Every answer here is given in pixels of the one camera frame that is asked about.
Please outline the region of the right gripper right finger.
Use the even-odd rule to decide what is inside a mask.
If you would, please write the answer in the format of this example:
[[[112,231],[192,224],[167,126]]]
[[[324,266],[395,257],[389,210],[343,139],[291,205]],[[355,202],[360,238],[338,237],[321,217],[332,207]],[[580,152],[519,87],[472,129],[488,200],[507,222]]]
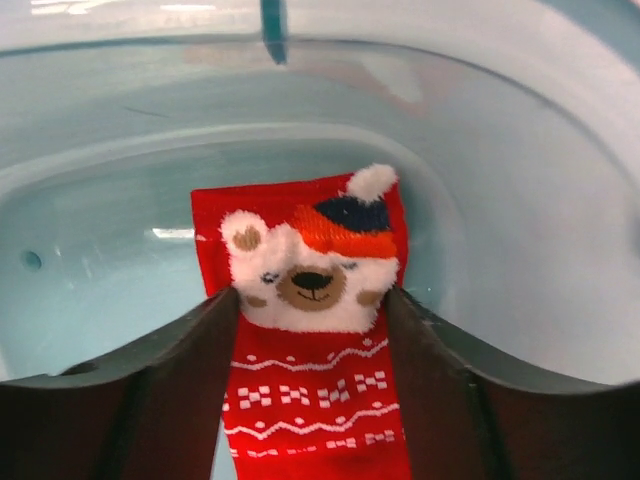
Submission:
[[[635,479],[639,385],[522,361],[401,288],[387,296],[393,373],[415,479]]]

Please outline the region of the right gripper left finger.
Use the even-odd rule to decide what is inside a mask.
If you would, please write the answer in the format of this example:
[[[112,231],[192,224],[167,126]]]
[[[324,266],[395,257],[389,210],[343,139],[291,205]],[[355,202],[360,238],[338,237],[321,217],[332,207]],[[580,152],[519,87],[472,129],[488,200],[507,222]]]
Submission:
[[[238,313],[225,289],[59,375],[2,382],[2,478],[210,478]]]

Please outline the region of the red bear christmas sock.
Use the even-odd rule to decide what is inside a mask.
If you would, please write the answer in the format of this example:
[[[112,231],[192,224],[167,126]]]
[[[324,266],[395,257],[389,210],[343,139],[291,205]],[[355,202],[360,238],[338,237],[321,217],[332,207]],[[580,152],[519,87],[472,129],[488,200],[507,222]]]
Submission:
[[[404,275],[398,176],[196,189],[205,290],[239,296],[222,423],[240,479],[407,479],[384,296]]]

